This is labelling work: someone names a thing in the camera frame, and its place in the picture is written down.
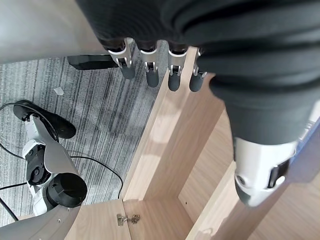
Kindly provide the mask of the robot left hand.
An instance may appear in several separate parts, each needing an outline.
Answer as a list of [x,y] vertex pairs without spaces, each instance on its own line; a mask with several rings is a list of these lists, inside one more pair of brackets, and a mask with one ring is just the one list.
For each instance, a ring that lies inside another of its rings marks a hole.
[[200,48],[213,73],[234,147],[235,189],[250,207],[283,182],[320,99],[317,0],[79,0],[104,48],[112,40],[166,40]]

